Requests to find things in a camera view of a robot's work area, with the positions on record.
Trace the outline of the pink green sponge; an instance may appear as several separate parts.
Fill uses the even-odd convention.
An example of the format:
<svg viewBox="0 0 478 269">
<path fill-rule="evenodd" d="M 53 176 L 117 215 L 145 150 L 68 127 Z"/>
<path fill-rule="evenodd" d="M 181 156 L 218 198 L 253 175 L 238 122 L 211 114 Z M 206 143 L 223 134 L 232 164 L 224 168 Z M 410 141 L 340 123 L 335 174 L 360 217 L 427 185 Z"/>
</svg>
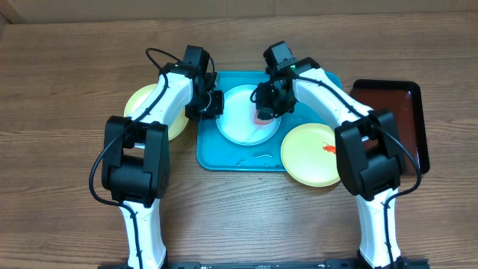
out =
<svg viewBox="0 0 478 269">
<path fill-rule="evenodd" d="M 274 117 L 272 114 L 263 111 L 256 111 L 254 124 L 264 126 L 272 123 L 273 120 Z"/>
</svg>

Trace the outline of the light blue plate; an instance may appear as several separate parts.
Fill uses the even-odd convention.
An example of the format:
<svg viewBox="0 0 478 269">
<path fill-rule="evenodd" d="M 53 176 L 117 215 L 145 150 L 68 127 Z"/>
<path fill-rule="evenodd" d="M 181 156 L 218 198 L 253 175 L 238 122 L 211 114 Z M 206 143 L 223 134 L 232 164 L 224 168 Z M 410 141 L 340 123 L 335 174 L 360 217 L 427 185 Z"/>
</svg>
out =
<svg viewBox="0 0 478 269">
<path fill-rule="evenodd" d="M 254 146 L 269 140 L 279 129 L 281 119 L 257 124 L 255 104 L 250 96 L 256 85 L 243 84 L 224 94 L 223 114 L 216 120 L 220 133 L 233 143 Z"/>
</svg>

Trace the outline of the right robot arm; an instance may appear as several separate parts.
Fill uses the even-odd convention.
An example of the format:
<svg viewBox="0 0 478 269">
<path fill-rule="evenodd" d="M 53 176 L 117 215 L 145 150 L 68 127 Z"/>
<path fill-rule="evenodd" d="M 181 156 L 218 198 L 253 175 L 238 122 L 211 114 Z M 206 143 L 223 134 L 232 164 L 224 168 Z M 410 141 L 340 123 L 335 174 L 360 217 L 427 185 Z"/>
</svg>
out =
<svg viewBox="0 0 478 269">
<path fill-rule="evenodd" d="M 264 51 L 270 79 L 250 96 L 258 122 L 269 123 L 310 107 L 335 133 L 336 162 L 344 187 L 356 197 L 361 227 L 359 258 L 366 268 L 402 262 L 394 227 L 394 198 L 406 168 L 394 115 L 374 111 L 334 84 L 318 62 L 296 59 L 280 41 Z"/>
</svg>

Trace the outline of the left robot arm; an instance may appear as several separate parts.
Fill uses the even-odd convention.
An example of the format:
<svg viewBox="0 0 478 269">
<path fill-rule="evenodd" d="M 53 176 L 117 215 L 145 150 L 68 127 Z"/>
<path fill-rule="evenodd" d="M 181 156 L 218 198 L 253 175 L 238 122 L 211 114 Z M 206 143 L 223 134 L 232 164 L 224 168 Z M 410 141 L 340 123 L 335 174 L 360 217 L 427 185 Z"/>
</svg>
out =
<svg viewBox="0 0 478 269">
<path fill-rule="evenodd" d="M 158 68 L 158 84 L 125 117 L 105 124 L 104 149 L 93 168 L 102 170 L 109 205 L 120 208 L 128 237 L 126 268 L 166 268 L 161 237 L 160 203 L 170 177 L 168 131 L 183 114 L 194 121 L 215 120 L 223 113 L 223 92 L 209 53 L 187 46 L 184 57 Z"/>
</svg>

